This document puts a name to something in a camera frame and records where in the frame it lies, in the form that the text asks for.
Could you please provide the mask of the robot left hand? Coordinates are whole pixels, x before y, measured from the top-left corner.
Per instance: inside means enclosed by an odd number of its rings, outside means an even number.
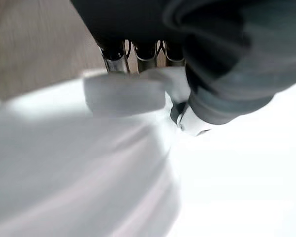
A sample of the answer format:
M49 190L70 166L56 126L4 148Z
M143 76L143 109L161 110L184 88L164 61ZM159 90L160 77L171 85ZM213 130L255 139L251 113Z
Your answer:
M190 95L177 119L198 135L259 110L296 84L296 0L74 0L107 59L130 40L150 58L161 40L185 60Z

